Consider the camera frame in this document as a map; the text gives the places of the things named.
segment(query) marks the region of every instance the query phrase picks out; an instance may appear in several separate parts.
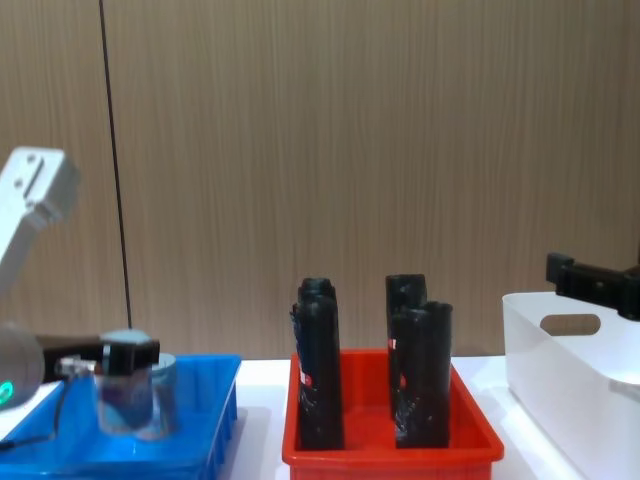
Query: wood panel wall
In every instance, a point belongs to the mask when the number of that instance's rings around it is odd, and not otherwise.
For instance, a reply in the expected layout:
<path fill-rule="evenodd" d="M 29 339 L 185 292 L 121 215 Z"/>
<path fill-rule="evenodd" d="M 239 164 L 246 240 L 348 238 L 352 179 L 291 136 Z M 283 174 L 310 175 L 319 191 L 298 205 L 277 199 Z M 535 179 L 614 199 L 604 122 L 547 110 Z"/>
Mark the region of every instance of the wood panel wall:
<path fill-rule="evenodd" d="M 71 218 L 43 230 L 0 322 L 43 333 L 127 326 L 97 0 L 0 1 L 0 167 L 18 145 L 62 148 L 82 181 Z"/>
<path fill-rule="evenodd" d="M 637 2 L 105 0 L 134 326 L 283 356 L 306 275 L 342 345 L 384 345 L 384 276 L 424 272 L 459 354 L 546 253 L 640 238 Z"/>

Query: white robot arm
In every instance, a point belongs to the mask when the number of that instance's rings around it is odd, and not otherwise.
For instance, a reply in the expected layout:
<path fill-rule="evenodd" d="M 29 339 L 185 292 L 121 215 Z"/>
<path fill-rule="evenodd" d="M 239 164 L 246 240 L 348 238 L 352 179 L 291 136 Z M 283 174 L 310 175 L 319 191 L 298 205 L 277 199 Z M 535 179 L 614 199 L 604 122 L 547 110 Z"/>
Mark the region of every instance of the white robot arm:
<path fill-rule="evenodd" d="M 13 284 L 36 234 L 65 218 L 79 173 L 62 150 L 16 148 L 0 174 L 0 296 Z M 0 324 L 0 411 L 31 398 L 45 376 L 42 347 Z"/>
<path fill-rule="evenodd" d="M 0 174 L 0 295 L 15 281 L 36 234 L 69 214 L 79 179 L 62 150 L 11 153 Z"/>

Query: black bottle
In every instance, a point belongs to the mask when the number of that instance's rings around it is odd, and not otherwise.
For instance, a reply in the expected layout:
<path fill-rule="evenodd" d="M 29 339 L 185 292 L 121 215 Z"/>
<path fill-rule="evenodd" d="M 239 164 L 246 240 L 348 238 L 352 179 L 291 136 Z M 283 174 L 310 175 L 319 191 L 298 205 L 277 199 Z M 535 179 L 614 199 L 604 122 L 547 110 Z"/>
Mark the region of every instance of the black bottle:
<path fill-rule="evenodd" d="M 397 448 L 447 448 L 451 382 L 451 313 L 446 303 L 402 309 L 391 320 L 400 385 Z"/>
<path fill-rule="evenodd" d="M 338 305 L 325 278 L 306 278 L 291 312 L 300 365 L 298 424 L 303 450 L 344 448 Z"/>
<path fill-rule="evenodd" d="M 389 352 L 389 395 L 391 418 L 395 418 L 396 398 L 400 387 L 400 372 L 396 358 L 395 336 L 392 334 L 393 315 L 405 308 L 424 308 L 427 304 L 427 284 L 422 274 L 389 275 L 387 290 L 387 349 Z"/>

